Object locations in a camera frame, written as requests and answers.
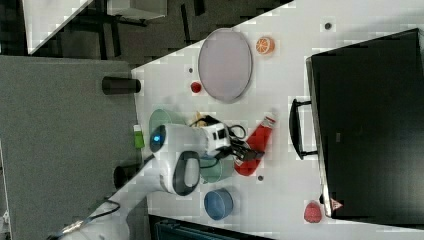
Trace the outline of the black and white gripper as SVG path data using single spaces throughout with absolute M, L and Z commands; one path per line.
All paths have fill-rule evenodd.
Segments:
M 231 153 L 228 126 L 209 115 L 205 116 L 202 121 L 205 126 L 202 126 L 201 129 L 205 131 L 207 137 L 206 154 L 214 158 L 227 157 Z M 251 161 L 260 159 L 264 152 L 247 147 L 234 147 L 233 154 L 241 161 Z

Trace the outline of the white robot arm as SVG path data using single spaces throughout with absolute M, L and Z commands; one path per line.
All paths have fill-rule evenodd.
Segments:
M 155 128 L 149 140 L 152 155 L 140 171 L 88 217 L 46 240 L 129 240 L 129 213 L 153 192 L 191 194 L 199 184 L 202 158 L 233 155 L 248 161 L 264 155 L 223 122 L 209 115 L 201 120 L 205 123 L 201 127 L 167 123 Z

